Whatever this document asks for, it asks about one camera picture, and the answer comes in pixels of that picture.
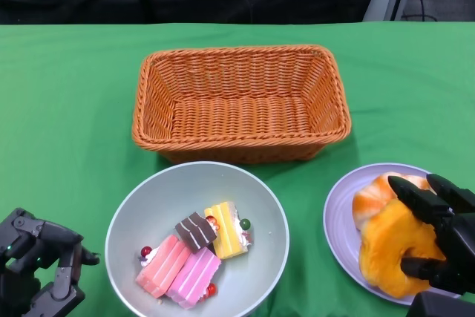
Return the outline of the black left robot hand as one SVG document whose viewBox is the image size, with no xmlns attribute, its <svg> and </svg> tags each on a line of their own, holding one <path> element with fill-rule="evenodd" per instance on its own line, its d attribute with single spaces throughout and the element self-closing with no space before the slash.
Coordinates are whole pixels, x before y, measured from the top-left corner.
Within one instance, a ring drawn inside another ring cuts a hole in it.
<svg viewBox="0 0 475 317">
<path fill-rule="evenodd" d="M 1 222 L 1 315 L 66 316 L 84 299 L 83 266 L 99 255 L 64 226 L 14 209 Z"/>
</svg>

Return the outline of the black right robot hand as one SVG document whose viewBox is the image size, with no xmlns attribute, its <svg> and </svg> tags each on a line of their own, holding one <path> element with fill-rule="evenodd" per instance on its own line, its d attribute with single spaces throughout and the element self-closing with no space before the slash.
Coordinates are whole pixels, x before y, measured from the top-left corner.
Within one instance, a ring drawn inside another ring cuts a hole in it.
<svg viewBox="0 0 475 317">
<path fill-rule="evenodd" d="M 438 290 L 457 295 L 474 293 L 474 193 L 437 174 L 427 174 L 432 192 L 401 177 L 389 176 L 397 198 L 435 232 L 435 243 L 445 260 L 402 259 L 402 272 L 429 282 Z"/>
</svg>

